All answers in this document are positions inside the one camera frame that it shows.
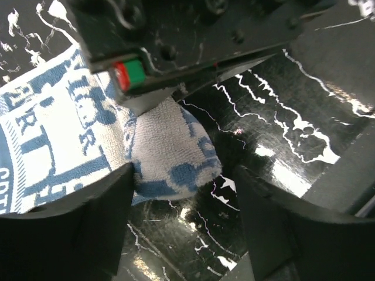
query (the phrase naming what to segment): white towel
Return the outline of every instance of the white towel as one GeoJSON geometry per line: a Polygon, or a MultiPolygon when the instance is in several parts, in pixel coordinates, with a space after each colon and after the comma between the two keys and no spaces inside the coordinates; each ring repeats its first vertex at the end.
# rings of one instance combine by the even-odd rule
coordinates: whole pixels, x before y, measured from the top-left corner
{"type": "Polygon", "coordinates": [[[201,124],[172,98],[136,118],[77,46],[0,88],[0,214],[24,213],[135,165],[133,204],[176,200],[221,172],[201,124]]]}

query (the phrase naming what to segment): screw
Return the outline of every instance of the screw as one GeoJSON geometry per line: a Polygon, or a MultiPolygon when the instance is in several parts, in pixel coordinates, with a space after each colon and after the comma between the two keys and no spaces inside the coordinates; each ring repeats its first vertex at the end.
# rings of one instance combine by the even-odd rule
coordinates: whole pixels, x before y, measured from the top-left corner
{"type": "Polygon", "coordinates": [[[160,48],[160,54],[164,60],[171,61],[171,60],[176,59],[177,52],[176,52],[175,47],[170,46],[170,45],[163,45],[160,48]]]}
{"type": "Polygon", "coordinates": [[[242,44],[245,40],[245,34],[241,30],[235,30],[232,33],[232,40],[236,44],[242,44]]]}
{"type": "Polygon", "coordinates": [[[295,29],[299,24],[299,20],[298,18],[289,18],[288,21],[287,21],[287,25],[290,29],[295,29]]]}

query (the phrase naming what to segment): blue pattern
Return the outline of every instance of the blue pattern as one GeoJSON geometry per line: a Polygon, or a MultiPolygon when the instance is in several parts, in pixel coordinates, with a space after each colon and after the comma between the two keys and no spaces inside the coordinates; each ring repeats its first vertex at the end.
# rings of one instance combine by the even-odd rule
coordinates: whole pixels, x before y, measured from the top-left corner
{"type": "MultiPolygon", "coordinates": [[[[176,164],[164,167],[161,161],[158,179],[146,177],[149,171],[142,157],[147,148],[135,148],[142,124],[115,104],[113,82],[103,79],[99,85],[100,76],[90,75],[74,47],[43,67],[29,73],[31,78],[21,77],[17,84],[0,89],[0,214],[25,212],[61,198],[126,162],[134,163],[139,180],[133,204],[191,196],[202,185],[198,178],[208,174],[205,181],[209,181],[220,174],[206,132],[181,108],[176,124],[187,125],[187,141],[201,160],[165,155],[174,157],[176,164]]],[[[155,140],[150,145],[163,143],[155,140]]]]}

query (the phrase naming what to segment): towel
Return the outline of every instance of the towel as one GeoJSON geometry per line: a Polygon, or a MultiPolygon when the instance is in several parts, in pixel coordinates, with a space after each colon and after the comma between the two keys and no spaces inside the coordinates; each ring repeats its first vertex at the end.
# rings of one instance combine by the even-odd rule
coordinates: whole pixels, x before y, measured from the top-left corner
{"type": "Polygon", "coordinates": [[[172,98],[135,117],[78,45],[0,88],[0,214],[25,213],[135,167],[133,204],[178,200],[220,175],[206,131],[172,98]]]}

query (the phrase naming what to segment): glossy black table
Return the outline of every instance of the glossy black table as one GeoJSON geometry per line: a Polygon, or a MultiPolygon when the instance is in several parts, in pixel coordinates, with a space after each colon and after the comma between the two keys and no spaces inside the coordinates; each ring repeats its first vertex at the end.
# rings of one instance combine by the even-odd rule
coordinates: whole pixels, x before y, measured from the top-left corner
{"type": "MultiPolygon", "coordinates": [[[[52,9],[51,15],[52,0],[45,0],[40,18],[38,2],[2,3],[0,85],[63,52],[69,36],[77,37],[69,13],[52,9]],[[23,36],[9,34],[15,10],[23,36]]],[[[247,247],[233,167],[243,164],[309,198],[316,179],[373,125],[374,45],[375,23],[342,0],[290,49],[185,99],[182,105],[216,145],[223,174],[193,198],[135,206],[116,280],[232,280],[223,277],[230,270],[245,280],[239,277],[248,269],[247,247]]],[[[332,206],[325,198],[336,197],[327,194],[316,203],[332,206]]]]}

